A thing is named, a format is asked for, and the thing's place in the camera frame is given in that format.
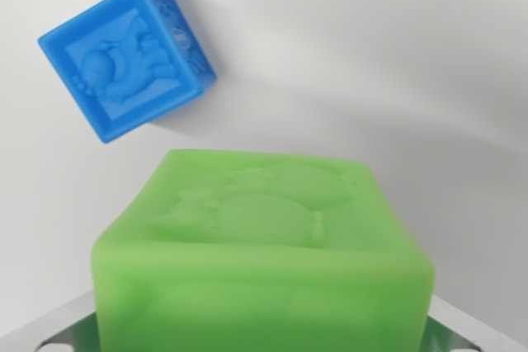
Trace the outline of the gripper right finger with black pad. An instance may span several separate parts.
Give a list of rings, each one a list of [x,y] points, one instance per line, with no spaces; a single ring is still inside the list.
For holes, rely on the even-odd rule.
[[[433,295],[420,351],[526,352],[527,348]]]

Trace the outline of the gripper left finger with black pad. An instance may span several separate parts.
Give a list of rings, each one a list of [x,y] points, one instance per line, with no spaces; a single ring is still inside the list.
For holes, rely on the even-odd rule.
[[[50,337],[95,312],[93,291],[38,317],[1,338],[1,351],[37,351]]]

